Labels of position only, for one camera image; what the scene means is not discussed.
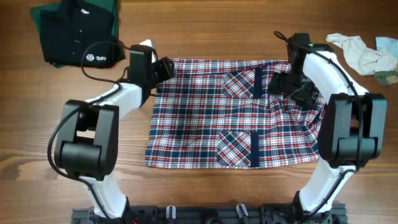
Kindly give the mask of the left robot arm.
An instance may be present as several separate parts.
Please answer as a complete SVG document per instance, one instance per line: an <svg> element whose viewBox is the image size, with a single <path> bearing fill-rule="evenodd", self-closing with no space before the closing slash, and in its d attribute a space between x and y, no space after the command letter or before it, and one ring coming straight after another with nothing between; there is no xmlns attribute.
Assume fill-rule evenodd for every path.
<svg viewBox="0 0 398 224"><path fill-rule="evenodd" d="M129 199L114 174L119 121L140 108L159 83L174 76L169 58L158 58L152 40L128 47L130 65L112 89L95 98L68 100L47 146L59 175L80 182L93 206L74 210L73 223L133 223Z"/></svg>

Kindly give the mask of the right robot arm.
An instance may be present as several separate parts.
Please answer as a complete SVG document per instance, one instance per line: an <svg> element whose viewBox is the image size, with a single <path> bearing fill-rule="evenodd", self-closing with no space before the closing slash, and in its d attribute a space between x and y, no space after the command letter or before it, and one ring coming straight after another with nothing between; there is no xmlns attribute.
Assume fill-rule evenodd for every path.
<svg viewBox="0 0 398 224"><path fill-rule="evenodd" d="M310 107L316 95L326 101L317 138L320 158L308 183L295 194L287 219L297 223L335 219L339 210L332 203L338 192L381 153L387 100L356 83L331 47L313 44L308 33L274 35L286 43L291 70L274 75L270 92Z"/></svg>

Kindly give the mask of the beige crumpled cloth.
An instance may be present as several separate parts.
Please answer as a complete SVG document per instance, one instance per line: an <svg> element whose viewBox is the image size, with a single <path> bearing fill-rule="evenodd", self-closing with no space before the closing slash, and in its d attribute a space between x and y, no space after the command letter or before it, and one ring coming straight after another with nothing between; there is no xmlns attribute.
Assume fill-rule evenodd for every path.
<svg viewBox="0 0 398 224"><path fill-rule="evenodd" d="M374 50L367 47L360 36L335 33L328 34L325 40L341 48L346 63L362 76L397 68L397 58L392 53L386 49Z"/></svg>

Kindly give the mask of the olive green cloth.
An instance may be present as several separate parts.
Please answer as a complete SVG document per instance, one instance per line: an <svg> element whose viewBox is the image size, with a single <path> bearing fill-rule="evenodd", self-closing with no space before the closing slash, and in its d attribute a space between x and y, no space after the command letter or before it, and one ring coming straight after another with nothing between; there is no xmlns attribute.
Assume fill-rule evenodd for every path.
<svg viewBox="0 0 398 224"><path fill-rule="evenodd" d="M380 71L374 74L375 79L383 86L389 86L398 82L398 71Z"/></svg>

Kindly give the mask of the light blue cloth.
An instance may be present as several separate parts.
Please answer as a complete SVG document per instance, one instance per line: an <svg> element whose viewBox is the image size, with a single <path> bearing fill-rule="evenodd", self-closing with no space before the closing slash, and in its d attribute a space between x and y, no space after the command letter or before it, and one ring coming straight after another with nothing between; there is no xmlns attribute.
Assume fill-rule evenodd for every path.
<svg viewBox="0 0 398 224"><path fill-rule="evenodd" d="M389 37L376 37L377 50L387 50L395 58L398 57L398 40Z"/></svg>

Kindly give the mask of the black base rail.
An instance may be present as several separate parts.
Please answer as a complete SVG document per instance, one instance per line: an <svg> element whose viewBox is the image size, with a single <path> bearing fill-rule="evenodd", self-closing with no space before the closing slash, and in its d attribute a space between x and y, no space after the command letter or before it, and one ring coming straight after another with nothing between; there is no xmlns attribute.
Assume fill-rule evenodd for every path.
<svg viewBox="0 0 398 224"><path fill-rule="evenodd" d="M264 204L235 207L131 206L122 218L103 218L94 208L74 209L72 224L85 223L348 223L346 207L335 203L331 210L308 220L298 216L293 205Z"/></svg>

